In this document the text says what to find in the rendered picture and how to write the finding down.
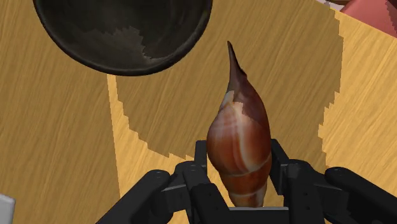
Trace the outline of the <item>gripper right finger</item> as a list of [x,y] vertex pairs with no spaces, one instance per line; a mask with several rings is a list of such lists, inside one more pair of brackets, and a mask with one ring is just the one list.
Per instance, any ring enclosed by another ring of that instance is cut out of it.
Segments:
[[345,167],[320,173],[271,141],[270,178],[290,224],[397,224],[397,197]]

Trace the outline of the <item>dark round bowl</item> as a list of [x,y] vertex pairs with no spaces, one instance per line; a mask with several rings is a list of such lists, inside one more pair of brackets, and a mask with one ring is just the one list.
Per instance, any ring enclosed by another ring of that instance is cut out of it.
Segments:
[[212,0],[33,0],[45,31],[97,71],[145,76],[179,62],[203,35]]

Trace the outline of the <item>brown pointed seashell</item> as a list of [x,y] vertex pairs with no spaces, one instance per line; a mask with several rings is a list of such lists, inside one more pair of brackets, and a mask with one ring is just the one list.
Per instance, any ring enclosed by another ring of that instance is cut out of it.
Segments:
[[230,76],[209,127],[207,156],[236,207],[261,207],[272,165],[270,126],[264,103],[227,44]]

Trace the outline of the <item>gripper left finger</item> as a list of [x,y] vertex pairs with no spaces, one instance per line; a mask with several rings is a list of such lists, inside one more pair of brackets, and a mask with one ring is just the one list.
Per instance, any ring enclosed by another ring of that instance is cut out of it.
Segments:
[[147,172],[96,224],[168,224],[182,210],[188,224],[235,224],[207,176],[205,144],[197,141],[194,160],[177,164],[173,174]]

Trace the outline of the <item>white box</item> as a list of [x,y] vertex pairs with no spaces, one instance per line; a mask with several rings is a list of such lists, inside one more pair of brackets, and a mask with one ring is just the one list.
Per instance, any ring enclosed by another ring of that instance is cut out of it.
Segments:
[[15,199],[0,193],[0,224],[12,224]]

